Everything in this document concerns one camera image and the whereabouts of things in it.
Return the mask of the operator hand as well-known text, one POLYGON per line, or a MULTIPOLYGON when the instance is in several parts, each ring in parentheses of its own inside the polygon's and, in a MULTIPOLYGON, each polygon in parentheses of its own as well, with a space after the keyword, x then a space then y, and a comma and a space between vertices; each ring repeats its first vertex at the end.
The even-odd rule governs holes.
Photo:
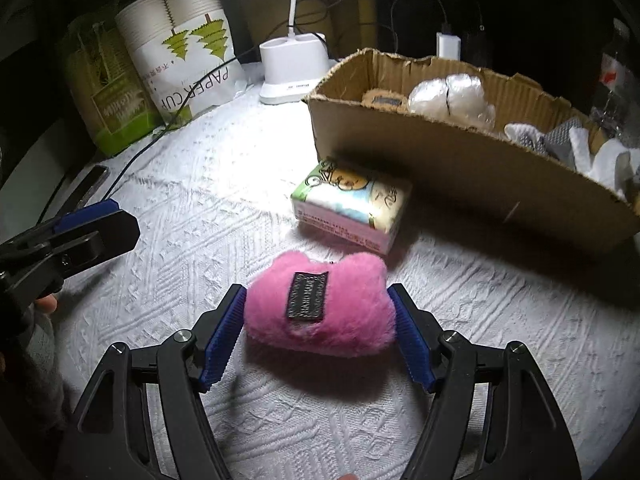
POLYGON ((34 301, 35 308, 44 313, 52 314, 58 308, 58 300, 54 295, 48 295, 34 301))

